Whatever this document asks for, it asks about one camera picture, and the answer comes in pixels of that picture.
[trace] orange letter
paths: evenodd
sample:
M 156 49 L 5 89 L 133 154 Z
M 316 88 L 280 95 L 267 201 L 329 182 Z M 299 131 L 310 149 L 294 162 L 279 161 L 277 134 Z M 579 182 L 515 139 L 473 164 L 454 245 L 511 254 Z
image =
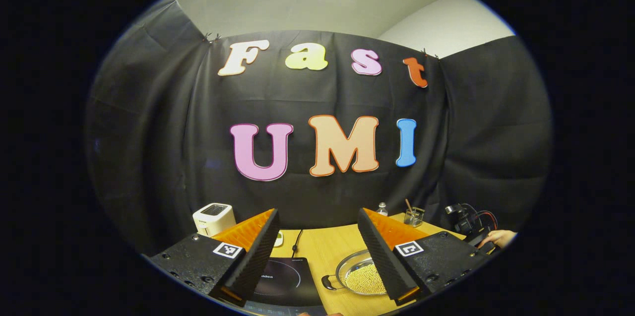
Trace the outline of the orange letter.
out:
M 375 128 L 379 125 L 377 118 L 358 117 L 348 138 L 332 115 L 311 117 L 309 125 L 316 131 L 316 164 L 309 170 L 312 176 L 328 176 L 335 172 L 335 167 L 330 163 L 331 153 L 342 172 L 349 169 L 356 153 L 353 171 L 368 172 L 379 167 L 379 161 L 375 160 Z
M 424 71 L 424 67 L 417 62 L 416 58 L 406 58 L 403 60 L 404 64 L 408 66 L 408 72 L 410 73 L 410 80 L 418 87 L 425 88 L 428 86 L 428 81 L 421 78 L 421 72 Z

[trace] orange-outlined letter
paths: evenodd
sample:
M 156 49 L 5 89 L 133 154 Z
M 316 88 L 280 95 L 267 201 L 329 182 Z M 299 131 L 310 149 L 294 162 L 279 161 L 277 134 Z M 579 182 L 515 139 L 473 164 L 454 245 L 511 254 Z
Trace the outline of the orange-outlined letter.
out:
M 342 172 L 349 169 L 353 155 L 357 155 L 352 165 L 355 172 L 374 171 L 379 167 L 375 159 L 375 128 L 379 119 L 358 117 L 349 137 L 332 115 L 311 117 L 309 125 L 316 131 L 316 164 L 309 170 L 312 176 L 329 176 L 335 172 L 330 163 L 331 154 Z
M 269 41 L 236 42 L 229 46 L 229 48 L 231 51 L 229 52 L 227 62 L 225 62 L 225 66 L 218 71 L 218 75 L 220 76 L 236 75 L 244 72 L 243 59 L 247 61 L 247 64 L 253 63 L 256 60 L 256 56 L 258 56 L 258 49 L 268 49 Z

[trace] human hand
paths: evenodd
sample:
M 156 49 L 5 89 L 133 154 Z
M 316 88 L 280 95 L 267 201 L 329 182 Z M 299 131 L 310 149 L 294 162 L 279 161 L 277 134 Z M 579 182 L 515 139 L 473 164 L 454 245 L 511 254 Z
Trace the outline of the human hand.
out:
M 480 249 L 487 242 L 493 242 L 497 246 L 505 248 L 505 246 L 508 245 L 508 243 L 511 242 L 517 234 L 518 233 L 512 232 L 511 230 L 492 230 L 487 234 L 487 237 L 483 239 L 477 248 Z

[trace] pink letter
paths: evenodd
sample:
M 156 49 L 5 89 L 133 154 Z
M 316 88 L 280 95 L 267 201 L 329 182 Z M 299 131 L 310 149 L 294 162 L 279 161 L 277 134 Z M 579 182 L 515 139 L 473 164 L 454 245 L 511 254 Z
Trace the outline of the pink letter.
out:
M 352 66 L 357 74 L 377 75 L 381 73 L 381 64 L 377 62 L 379 56 L 372 50 L 356 49 L 351 53 L 351 58 L 355 61 Z
M 253 124 L 238 124 L 229 129 L 234 136 L 234 159 L 236 168 L 248 179 L 256 181 L 272 181 L 286 172 L 287 139 L 293 132 L 290 124 L 269 124 L 267 133 L 272 137 L 273 162 L 269 167 L 261 167 L 254 162 L 254 136 L 258 127 Z

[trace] letter u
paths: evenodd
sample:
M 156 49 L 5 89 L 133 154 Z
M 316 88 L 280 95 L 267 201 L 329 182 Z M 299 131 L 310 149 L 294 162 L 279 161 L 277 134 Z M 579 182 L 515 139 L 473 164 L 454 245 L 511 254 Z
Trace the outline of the letter u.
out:
M 267 133 L 272 137 L 273 162 L 268 167 L 254 161 L 254 136 L 258 127 L 254 124 L 238 124 L 229 129 L 234 136 L 234 160 L 236 168 L 246 178 L 256 181 L 272 181 L 286 172 L 288 163 L 287 141 L 293 132 L 291 124 L 269 124 Z

